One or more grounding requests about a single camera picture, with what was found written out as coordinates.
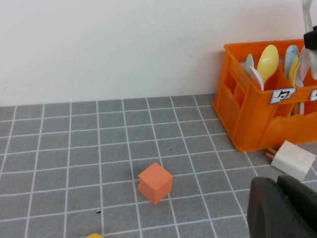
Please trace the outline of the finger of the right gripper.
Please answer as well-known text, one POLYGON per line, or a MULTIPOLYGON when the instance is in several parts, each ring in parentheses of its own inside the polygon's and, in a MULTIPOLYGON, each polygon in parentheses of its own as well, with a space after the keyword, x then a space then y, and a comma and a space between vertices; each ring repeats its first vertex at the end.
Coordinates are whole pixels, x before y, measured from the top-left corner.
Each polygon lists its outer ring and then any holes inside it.
POLYGON ((317 50, 317 26, 313 30, 304 34, 304 45, 308 50, 317 50))

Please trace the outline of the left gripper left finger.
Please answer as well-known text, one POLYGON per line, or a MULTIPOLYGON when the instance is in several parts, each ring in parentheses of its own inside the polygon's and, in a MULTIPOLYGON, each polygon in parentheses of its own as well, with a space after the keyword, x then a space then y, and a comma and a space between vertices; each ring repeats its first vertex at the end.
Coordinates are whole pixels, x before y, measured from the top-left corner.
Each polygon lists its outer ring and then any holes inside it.
POLYGON ((278 179, 256 177, 251 181, 247 222, 252 238, 315 238, 278 185, 278 179))

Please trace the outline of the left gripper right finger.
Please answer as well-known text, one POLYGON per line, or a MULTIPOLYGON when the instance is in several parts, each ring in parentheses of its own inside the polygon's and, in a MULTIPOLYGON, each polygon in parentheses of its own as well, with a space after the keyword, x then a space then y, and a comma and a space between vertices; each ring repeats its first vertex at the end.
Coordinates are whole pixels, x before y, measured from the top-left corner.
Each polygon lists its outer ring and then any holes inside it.
POLYGON ((279 176, 278 185, 306 224, 317 230, 317 193, 290 176, 279 176))

